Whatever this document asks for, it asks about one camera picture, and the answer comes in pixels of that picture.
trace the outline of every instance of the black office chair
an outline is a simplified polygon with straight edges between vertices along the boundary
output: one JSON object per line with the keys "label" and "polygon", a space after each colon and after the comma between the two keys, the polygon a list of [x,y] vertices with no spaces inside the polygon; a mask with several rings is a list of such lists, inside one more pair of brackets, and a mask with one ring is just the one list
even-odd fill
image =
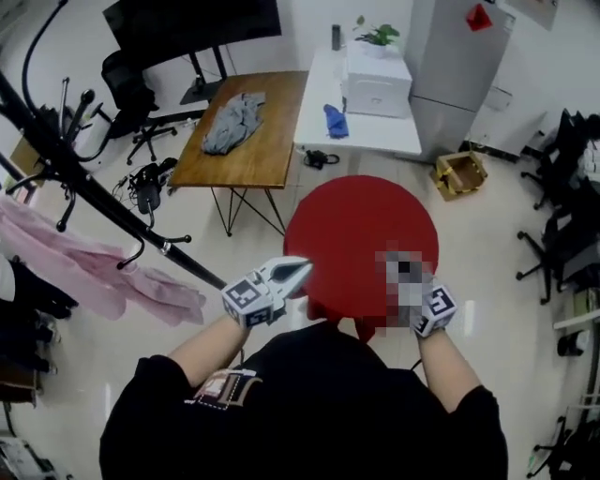
{"label": "black office chair", "polygon": [[[563,277],[565,264],[588,246],[598,242],[600,220],[590,215],[600,209],[600,193],[593,187],[589,179],[581,181],[579,189],[574,190],[568,203],[557,210],[546,224],[542,238],[543,247],[538,245],[528,233],[519,232],[517,238],[525,239],[540,263],[526,273],[517,273],[517,280],[532,275],[538,270],[544,271],[546,296],[540,301],[545,305],[550,301],[552,277],[557,280],[557,291],[563,291],[569,278]],[[571,221],[562,229],[558,229],[561,218],[571,216]]]}
{"label": "black office chair", "polygon": [[[131,67],[123,53],[118,51],[111,53],[102,63],[102,78],[109,86],[114,104],[120,111],[112,123],[111,138],[117,139],[130,133],[137,133],[133,137],[135,147],[127,157],[127,165],[131,165],[131,159],[145,144],[148,145],[152,161],[157,161],[152,139],[164,133],[176,135],[177,130],[174,127],[157,129],[160,126],[159,122],[146,128],[150,112],[158,110],[158,106],[155,104],[154,92],[143,80],[142,72]],[[93,115],[99,113],[110,121],[101,107],[101,104],[96,107]]]}
{"label": "black office chair", "polygon": [[[586,134],[586,121],[577,113],[574,117],[562,111],[561,126],[556,141],[544,151],[542,166],[538,170],[540,176],[522,172],[522,178],[531,178],[543,190],[544,195],[533,208],[539,210],[550,200],[554,205],[561,205],[570,194],[569,182],[578,169],[578,162],[587,148],[589,136]],[[555,151],[559,155],[554,162],[550,159]]]}

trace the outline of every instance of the gray cloth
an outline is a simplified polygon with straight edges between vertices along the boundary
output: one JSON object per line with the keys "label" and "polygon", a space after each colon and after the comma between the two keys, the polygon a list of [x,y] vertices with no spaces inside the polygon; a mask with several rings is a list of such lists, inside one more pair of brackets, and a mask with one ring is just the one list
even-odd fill
{"label": "gray cloth", "polygon": [[227,155],[245,142],[263,123],[258,113],[264,102],[264,92],[240,94],[220,107],[202,141],[202,151],[209,155]]}

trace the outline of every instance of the black monitor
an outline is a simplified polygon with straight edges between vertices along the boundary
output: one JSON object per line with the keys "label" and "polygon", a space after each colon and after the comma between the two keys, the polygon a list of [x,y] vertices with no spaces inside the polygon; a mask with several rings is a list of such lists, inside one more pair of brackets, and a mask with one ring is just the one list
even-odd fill
{"label": "black monitor", "polygon": [[121,0],[104,10],[138,68],[237,41],[281,35],[276,0]]}

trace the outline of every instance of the pink clothing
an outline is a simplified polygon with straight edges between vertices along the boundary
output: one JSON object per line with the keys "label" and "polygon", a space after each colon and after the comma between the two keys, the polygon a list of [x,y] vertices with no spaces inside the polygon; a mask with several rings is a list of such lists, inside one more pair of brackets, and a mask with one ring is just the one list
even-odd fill
{"label": "pink clothing", "polygon": [[206,297],[192,286],[135,262],[117,270],[125,259],[121,248],[59,233],[53,222],[8,195],[0,195],[0,237],[33,270],[98,315],[118,320],[131,300],[171,326],[203,322]]}

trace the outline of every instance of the blue cloth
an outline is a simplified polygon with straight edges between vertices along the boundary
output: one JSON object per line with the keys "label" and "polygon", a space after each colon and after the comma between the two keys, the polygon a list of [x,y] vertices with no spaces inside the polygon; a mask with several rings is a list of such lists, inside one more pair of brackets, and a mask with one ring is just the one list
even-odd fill
{"label": "blue cloth", "polygon": [[346,115],[329,104],[325,105],[322,109],[327,117],[329,136],[332,139],[343,139],[344,137],[348,137],[350,132],[348,131],[348,123],[346,123]]}

